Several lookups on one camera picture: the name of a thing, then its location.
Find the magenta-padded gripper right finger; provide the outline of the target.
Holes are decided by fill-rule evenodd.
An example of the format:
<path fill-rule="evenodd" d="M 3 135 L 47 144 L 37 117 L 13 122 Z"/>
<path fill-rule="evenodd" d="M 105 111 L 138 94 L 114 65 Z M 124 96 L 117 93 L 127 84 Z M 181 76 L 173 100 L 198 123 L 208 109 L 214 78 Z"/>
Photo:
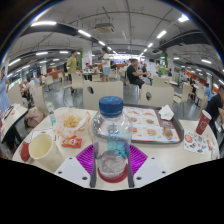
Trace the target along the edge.
<path fill-rule="evenodd" d="M 147 156 L 137 147 L 131 145 L 128 160 L 128 185 L 140 188 L 157 181 L 169 172 L 155 156 Z"/>

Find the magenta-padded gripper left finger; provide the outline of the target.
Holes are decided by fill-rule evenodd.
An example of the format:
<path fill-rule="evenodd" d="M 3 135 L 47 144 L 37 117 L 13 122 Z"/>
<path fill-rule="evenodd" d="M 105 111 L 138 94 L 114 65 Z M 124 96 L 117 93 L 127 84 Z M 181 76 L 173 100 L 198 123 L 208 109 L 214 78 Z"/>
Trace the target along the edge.
<path fill-rule="evenodd" d="M 77 156 L 69 156 L 55 171 L 55 175 L 84 188 L 96 185 L 96 167 L 93 146 L 90 145 Z"/>

